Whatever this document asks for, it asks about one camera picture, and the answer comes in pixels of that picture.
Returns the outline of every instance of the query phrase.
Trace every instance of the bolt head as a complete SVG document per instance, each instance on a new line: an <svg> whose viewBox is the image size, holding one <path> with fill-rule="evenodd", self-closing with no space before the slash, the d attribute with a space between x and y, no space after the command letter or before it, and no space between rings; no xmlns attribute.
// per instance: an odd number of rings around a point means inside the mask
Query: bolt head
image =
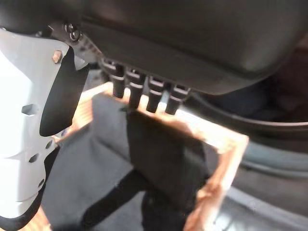
<svg viewBox="0 0 308 231"><path fill-rule="evenodd" d="M55 64L60 63L61 60L62 60L62 56L63 56L63 55L62 55L62 51L59 51L59 50L54 51L53 56L52 56L53 62L54 62Z"/></svg>
<svg viewBox="0 0 308 231"><path fill-rule="evenodd" d="M72 33L69 34L70 36L70 39L73 41L73 42L76 42L78 41L78 39L80 38L80 31L79 30L75 30L73 31Z"/></svg>

